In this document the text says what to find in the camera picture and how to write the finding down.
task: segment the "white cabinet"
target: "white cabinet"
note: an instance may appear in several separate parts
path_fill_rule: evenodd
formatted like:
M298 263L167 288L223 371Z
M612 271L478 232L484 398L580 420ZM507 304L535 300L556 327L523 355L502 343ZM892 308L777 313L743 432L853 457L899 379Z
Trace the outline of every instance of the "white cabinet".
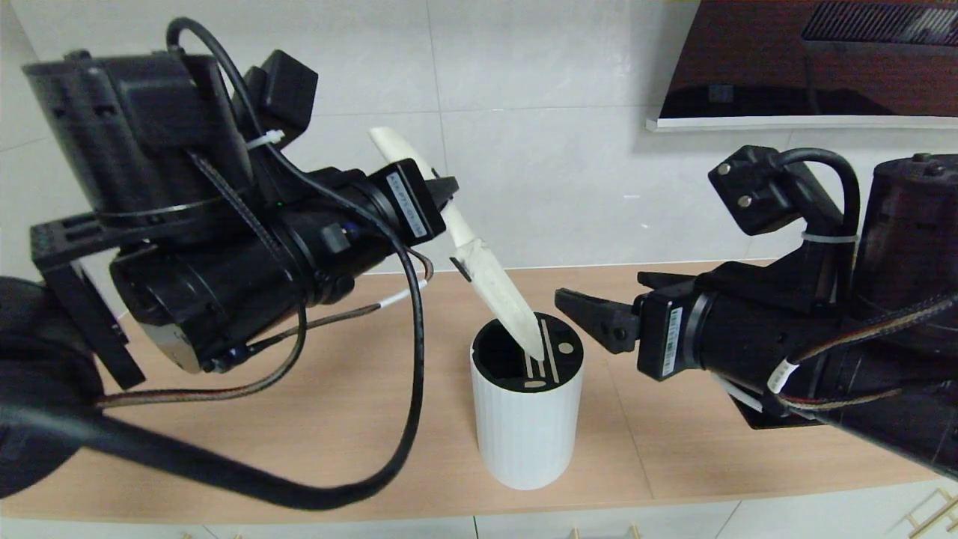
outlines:
M479 539L715 539L737 502L476 517Z
M4 518L4 539L217 539L203 526L110 524Z
M917 522L928 518L945 504L933 496L942 486L958 495L955 483L934 480L832 492L812 496L794 496L742 502L718 539L906 539L913 529L905 515L914 511ZM922 539L955 536L948 534L948 518L932 527Z
M210 526L217 539L475 539L472 517L382 522Z

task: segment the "wooden countertop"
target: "wooden countertop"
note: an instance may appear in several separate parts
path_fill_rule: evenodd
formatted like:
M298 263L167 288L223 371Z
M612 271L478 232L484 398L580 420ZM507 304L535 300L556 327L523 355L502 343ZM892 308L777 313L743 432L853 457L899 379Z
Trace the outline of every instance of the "wooden countertop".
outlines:
M715 264L644 266L699 273ZM555 313L554 290L630 302L639 267L511 271L537 310ZM400 275L366 276L339 305L379 300ZM586 371L572 464L555 483L520 492L485 469L475 438L468 347L490 312L455 273L424 293L426 385L422 425L399 477L378 496L330 512L302 512L243 498L81 450L51 477L3 502L4 516L58 520L278 523L533 512L695 503L847 490L933 479L891 453L831 427L752 431L704 372L666 383L610 356L582 335ZM359 480L392 454L408 409L408 302L310 333L299 364L263 393L223 403L174 404L111 414L269 472L315 485ZM225 375L189 375L163 357L132 320L131 352L144 388L228 387L259 378L288 346Z

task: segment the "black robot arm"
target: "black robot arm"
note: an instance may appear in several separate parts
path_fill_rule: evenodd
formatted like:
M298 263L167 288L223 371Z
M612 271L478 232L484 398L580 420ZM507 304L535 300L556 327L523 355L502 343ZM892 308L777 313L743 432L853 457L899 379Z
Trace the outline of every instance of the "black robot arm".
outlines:
M178 45L183 31L213 55L186 54ZM0 498L42 480L81 446L290 507L330 509L373 496L408 458L422 410L422 298L409 253L426 264L426 279L431 264L410 247L445 231L440 211L456 180L425 181L411 159L369 175L303 172L281 147L308 126L315 73L276 51L244 78L190 19L172 21L167 46L120 58L79 51L24 68L93 211L33 227L42 285L0 278ZM232 102L220 69L234 88ZM144 381L80 264L113 247L120 253L111 277L130 314L187 371L223 372L296 337L283 366L252 390L292 367L308 328L379 308L312 322L306 311L339 301L358 275L396 253L413 308L414 361L393 456L366 480L310 487L103 416L113 406L250 392L103 396L94 354L122 389ZM295 331L251 342L290 315Z
M838 213L801 161L842 180ZM882 163L858 244L857 181L822 150L744 147L709 173L749 235L802 217L805 241L765 266L640 272L631 305L566 289L556 306L656 381L721 377L753 428L835 425L958 478L958 156Z

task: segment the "white ceramic knife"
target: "white ceramic knife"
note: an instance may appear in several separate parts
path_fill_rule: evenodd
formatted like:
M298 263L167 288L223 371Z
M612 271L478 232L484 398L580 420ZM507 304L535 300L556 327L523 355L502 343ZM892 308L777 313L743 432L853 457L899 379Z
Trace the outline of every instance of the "white ceramic knife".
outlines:
M369 130L369 136L387 162L411 158L419 166L422 177L436 177L432 167L395 129L372 128ZM545 360L542 334L532 308L502 269L486 242L472 233L453 201L443 209L443 221L446 231L452 237L452 243L456 246L452 258L468 276L472 288L526 353L537 361Z

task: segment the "black bracket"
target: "black bracket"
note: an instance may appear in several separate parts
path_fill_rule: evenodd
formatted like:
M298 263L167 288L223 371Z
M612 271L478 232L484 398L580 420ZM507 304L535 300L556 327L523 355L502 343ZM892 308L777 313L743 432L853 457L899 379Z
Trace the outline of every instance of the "black bracket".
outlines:
M135 237L135 230L125 234L104 231L92 213L38 224L30 229L34 264L46 286L57 296L90 348L123 389L141 384L146 377L126 350L129 342L126 334L79 259L128 243Z

